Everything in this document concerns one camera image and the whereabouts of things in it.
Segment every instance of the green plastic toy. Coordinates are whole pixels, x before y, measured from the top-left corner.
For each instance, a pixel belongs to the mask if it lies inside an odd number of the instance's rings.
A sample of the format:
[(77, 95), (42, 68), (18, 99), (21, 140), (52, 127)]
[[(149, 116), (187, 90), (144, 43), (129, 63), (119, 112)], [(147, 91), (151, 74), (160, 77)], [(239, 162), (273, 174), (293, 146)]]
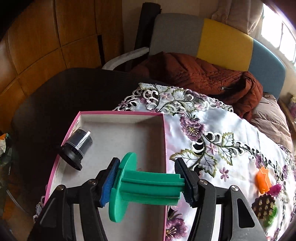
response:
[(137, 155), (127, 153), (120, 165), (111, 189), (109, 217), (121, 222), (129, 202), (154, 205), (177, 205), (184, 191), (185, 180), (180, 174), (136, 171)]

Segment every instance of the gray cushion panel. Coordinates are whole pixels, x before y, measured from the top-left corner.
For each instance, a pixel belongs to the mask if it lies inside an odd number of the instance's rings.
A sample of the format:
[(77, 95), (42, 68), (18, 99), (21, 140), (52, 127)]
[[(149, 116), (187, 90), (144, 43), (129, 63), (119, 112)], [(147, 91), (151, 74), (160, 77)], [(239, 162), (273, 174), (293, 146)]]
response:
[(163, 51), (196, 57), (203, 23), (203, 18), (193, 15), (159, 14), (154, 23), (149, 55)]

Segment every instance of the brown jacket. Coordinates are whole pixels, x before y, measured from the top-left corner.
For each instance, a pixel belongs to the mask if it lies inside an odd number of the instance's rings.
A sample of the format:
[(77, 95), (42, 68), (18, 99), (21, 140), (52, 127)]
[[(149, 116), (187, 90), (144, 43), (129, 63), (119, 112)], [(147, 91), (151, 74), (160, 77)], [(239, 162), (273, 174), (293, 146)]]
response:
[(131, 72), (217, 98), (248, 121), (263, 93), (250, 72), (225, 69), (187, 54), (160, 52)]

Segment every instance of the beige curtain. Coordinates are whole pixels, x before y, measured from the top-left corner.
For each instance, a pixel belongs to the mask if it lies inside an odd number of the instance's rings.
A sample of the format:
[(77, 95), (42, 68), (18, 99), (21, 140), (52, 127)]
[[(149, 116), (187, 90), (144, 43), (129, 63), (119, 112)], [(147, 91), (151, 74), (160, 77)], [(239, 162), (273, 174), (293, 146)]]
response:
[(219, 0), (212, 19), (250, 34), (257, 26), (263, 12), (260, 0)]

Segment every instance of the white armrest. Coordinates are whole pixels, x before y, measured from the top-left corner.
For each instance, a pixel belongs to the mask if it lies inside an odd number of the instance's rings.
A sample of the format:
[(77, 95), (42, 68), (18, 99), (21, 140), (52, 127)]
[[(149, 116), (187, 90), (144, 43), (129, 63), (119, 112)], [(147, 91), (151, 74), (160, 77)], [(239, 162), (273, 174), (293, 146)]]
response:
[(134, 51), (125, 53), (123, 55), (120, 55), (114, 59), (111, 59), (110, 61), (108, 61), (102, 69), (107, 69), (107, 70), (114, 70), (118, 65), (121, 65), (123, 63), (125, 63), (126, 61), (129, 61), (131, 59), (135, 59), (138, 57), (143, 56), (144, 54), (149, 52), (149, 48), (148, 47), (143, 47), (140, 49), (136, 49)]

